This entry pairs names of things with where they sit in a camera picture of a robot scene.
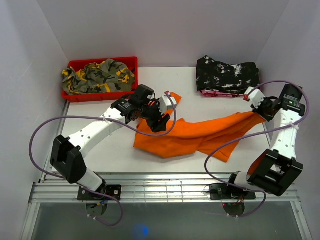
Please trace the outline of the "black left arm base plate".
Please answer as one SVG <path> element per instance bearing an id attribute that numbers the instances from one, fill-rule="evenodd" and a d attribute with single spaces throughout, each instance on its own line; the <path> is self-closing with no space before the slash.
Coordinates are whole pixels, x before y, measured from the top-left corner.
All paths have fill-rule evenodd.
<path id="1" fill-rule="evenodd" d="M 108 200 L 109 198 L 102 196 L 103 194 L 103 195 L 111 196 L 117 199 L 118 201 L 120 201 L 121 193 L 122 193 L 122 186 L 119 184 L 104 185 L 102 188 L 99 188 L 97 191 L 93 191 L 80 186 L 78 188 L 76 199 L 78 201 L 102 201 L 105 199 Z"/>

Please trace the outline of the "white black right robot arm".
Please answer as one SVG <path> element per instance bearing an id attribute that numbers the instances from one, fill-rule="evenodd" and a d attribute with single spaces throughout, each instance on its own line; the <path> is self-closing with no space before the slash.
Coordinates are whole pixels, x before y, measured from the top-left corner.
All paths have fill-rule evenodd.
<path id="1" fill-rule="evenodd" d="M 252 111 L 266 121 L 279 120 L 281 129 L 270 148 L 265 150 L 247 172 L 233 173 L 226 185 L 226 194 L 237 199 L 247 190 L 263 190 L 280 197 L 302 173 L 303 164 L 297 161 L 295 145 L 298 121 L 305 116 L 306 106 L 301 104 L 303 94 L 286 84 L 279 97 L 266 97 L 259 89 L 249 87 L 245 97 Z"/>

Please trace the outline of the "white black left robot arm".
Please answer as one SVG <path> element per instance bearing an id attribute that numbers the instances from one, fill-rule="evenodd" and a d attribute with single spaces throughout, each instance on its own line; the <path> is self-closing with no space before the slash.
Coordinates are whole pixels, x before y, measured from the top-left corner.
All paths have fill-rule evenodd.
<path id="1" fill-rule="evenodd" d="M 97 173 L 89 169 L 85 157 L 105 138 L 139 118 L 146 120 L 150 137 L 162 137 L 171 132 L 168 110 L 175 111 L 177 102 L 170 92 L 154 98 L 154 90 L 141 84 L 132 94 L 116 100 L 100 117 L 76 133 L 67 137 L 59 135 L 53 142 L 50 164 L 70 184 L 88 189 L 88 193 L 100 200 L 106 195 L 107 184 Z"/>

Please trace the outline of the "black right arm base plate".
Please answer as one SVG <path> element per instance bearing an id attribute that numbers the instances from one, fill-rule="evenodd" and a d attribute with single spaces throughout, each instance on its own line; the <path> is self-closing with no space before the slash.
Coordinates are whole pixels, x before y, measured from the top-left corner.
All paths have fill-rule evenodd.
<path id="1" fill-rule="evenodd" d="M 242 189 L 229 186 L 224 183 L 214 183 L 209 185 L 208 193 L 211 200 L 255 200 L 254 192 L 243 191 Z"/>

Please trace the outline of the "orange trousers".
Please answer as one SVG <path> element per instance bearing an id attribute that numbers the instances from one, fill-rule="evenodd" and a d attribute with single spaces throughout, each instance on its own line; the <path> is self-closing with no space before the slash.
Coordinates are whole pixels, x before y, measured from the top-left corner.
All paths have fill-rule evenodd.
<path id="1" fill-rule="evenodd" d="M 181 118 L 165 136 L 154 137 L 137 133 L 133 147 L 163 159 L 192 155 L 195 152 L 209 155 L 218 147 L 243 137 L 265 121 L 252 111 L 237 112 L 202 122 L 187 122 Z"/>

